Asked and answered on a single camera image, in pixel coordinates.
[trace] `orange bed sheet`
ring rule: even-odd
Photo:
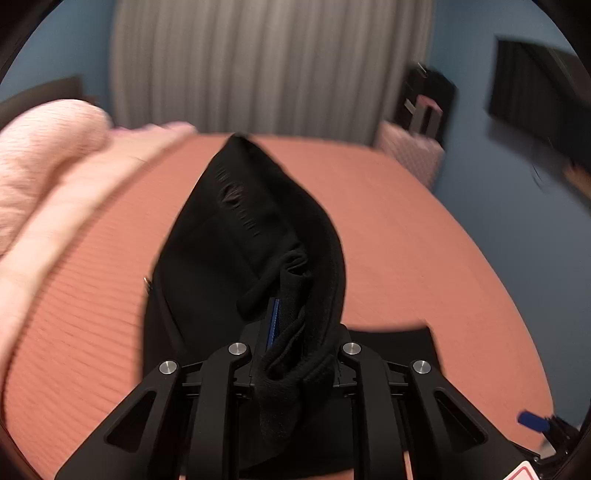
[[[44,479],[139,380],[143,277],[225,135],[191,137],[146,166],[79,232],[29,313],[4,393],[7,429]],[[343,323],[428,324],[448,379],[506,436],[536,449],[519,411],[552,413],[547,380],[511,298],[447,210],[369,148],[256,137],[328,211],[343,243]]]

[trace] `metal screw cap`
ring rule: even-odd
[[[176,372],[177,364],[172,360],[166,360],[160,364],[160,373],[164,375],[170,375]]]
[[[418,374],[428,374],[431,371],[431,365],[425,360],[417,360],[413,363],[413,368]]]
[[[357,355],[361,351],[361,345],[355,342],[349,342],[343,345],[343,352],[347,355]]]
[[[233,343],[228,347],[228,352],[230,352],[232,355],[242,355],[244,352],[246,352],[246,345],[244,345],[244,343]]]

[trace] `blue tag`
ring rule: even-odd
[[[517,417],[517,423],[533,430],[534,432],[544,433],[550,430],[550,423],[542,417],[538,417],[530,411],[524,410]]]
[[[277,332],[277,319],[279,318],[279,299],[275,299],[273,304],[273,313],[271,313],[271,323],[269,324],[269,335],[267,337],[267,350],[273,345],[279,332]]]

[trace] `black cloth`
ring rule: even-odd
[[[427,327],[396,332],[349,330],[351,340],[369,347],[384,360],[410,365],[426,360],[441,368]],[[280,455],[241,472],[241,478],[287,480],[341,472],[353,468],[353,411],[349,400],[330,400],[294,432]],[[406,442],[401,433],[402,448]]]
[[[327,399],[344,292],[342,250],[326,213],[260,148],[232,136],[197,182],[154,268],[144,372],[167,359],[207,359],[279,298],[278,335],[253,359],[255,401],[239,409],[241,478],[351,468],[350,401]],[[439,365],[428,329],[352,338],[390,361]]]

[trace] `blue wall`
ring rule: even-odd
[[[531,0],[438,0],[431,64],[459,99],[435,194],[521,312],[557,414],[579,423],[591,397],[591,203],[553,172],[553,152],[488,117],[496,35],[572,51]]]
[[[0,100],[81,74],[85,92],[110,110],[109,37],[115,0],[64,0],[35,30],[0,83]]]

